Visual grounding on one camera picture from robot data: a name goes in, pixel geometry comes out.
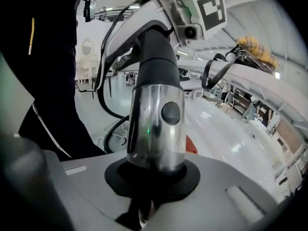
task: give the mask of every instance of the white panel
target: white panel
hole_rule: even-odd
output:
[[[217,40],[216,37],[211,37],[210,39],[207,40],[207,43],[212,45],[213,48],[224,48],[224,45],[221,43],[221,41]]]
[[[235,42],[230,38],[230,36],[222,30],[218,32],[215,36],[223,42],[225,48],[233,47],[235,44]]]
[[[237,39],[243,35],[247,35],[248,32],[242,26],[242,24],[236,20],[232,13],[227,13],[228,24],[225,27],[225,30],[234,38]]]
[[[270,49],[273,53],[284,56],[282,25],[279,24],[279,18],[274,10],[276,3],[263,2],[253,6],[266,35]]]
[[[244,7],[247,5],[254,5],[258,3],[263,3],[267,1],[276,1],[276,0],[232,0],[226,4],[227,10],[234,9],[236,7]]]
[[[303,66],[306,66],[308,62],[308,56],[305,43],[303,42],[300,34],[298,33],[298,30],[294,25],[293,21],[287,15],[284,9],[282,9],[281,7],[279,7],[278,9],[282,15],[282,19],[284,19],[286,33],[285,36],[287,38],[288,44],[288,57],[291,60]]]
[[[281,69],[281,79],[308,97],[308,73],[288,63],[283,63]]]
[[[201,59],[212,60],[215,54],[220,53],[225,55],[230,49],[211,49],[206,51],[201,51],[198,54],[201,56]]]
[[[194,50],[203,50],[206,48],[211,49],[213,48],[213,45],[209,44],[204,40],[197,40],[197,41],[192,41],[189,47]]]
[[[270,49],[263,26],[250,6],[236,8],[232,14],[248,33],[242,36],[254,36],[265,48]]]

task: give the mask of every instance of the chrome cylinder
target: chrome cylinder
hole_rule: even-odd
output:
[[[141,86],[133,91],[127,160],[173,173],[185,160],[184,92],[169,85]]]

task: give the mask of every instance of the gray surface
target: gray surface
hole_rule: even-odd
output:
[[[105,169],[125,157],[126,152],[62,162],[64,168],[85,165],[88,170],[69,178],[78,190],[108,217],[115,219],[127,211],[130,199],[117,196],[106,183]],[[196,189],[184,200],[162,205],[144,230],[238,230],[247,223],[225,190],[240,187],[265,212],[275,201],[256,183],[231,166],[195,154],[186,154],[194,162],[201,179]]]
[[[129,230],[106,217],[86,199],[87,194],[76,188],[65,174],[56,153],[51,151],[44,151],[44,153],[55,189],[72,220],[75,230]]]

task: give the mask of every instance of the ceiling light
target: ceiling light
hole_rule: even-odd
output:
[[[185,56],[188,56],[187,53],[184,53],[184,52],[181,52],[181,51],[178,51],[178,53],[181,53],[181,54],[183,54],[183,55],[185,55]]]
[[[276,73],[275,73],[275,77],[276,77],[277,79],[280,79],[280,73],[276,72]]]

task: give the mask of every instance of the person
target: person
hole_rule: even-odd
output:
[[[60,160],[104,155],[91,140],[75,107],[78,0],[14,1],[2,15],[6,18],[5,34],[1,37],[3,56],[34,97],[39,116],[66,153],[51,140],[32,107],[19,134],[36,142],[41,149],[56,152]],[[17,11],[18,16],[10,14]]]
[[[273,111],[266,105],[259,105],[257,107],[257,115],[259,114],[260,107],[263,107],[265,109],[265,114],[263,115],[262,124],[267,128],[270,123],[270,120],[273,117]]]
[[[222,91],[221,91],[221,97],[220,99],[222,99],[225,102],[226,96],[227,94],[231,91],[231,86],[228,83],[224,83],[223,87],[222,87]]]
[[[243,113],[242,119],[246,119],[247,121],[254,119],[255,112],[257,111],[257,107],[259,107],[260,100],[251,96],[250,97],[250,104],[248,109]]]

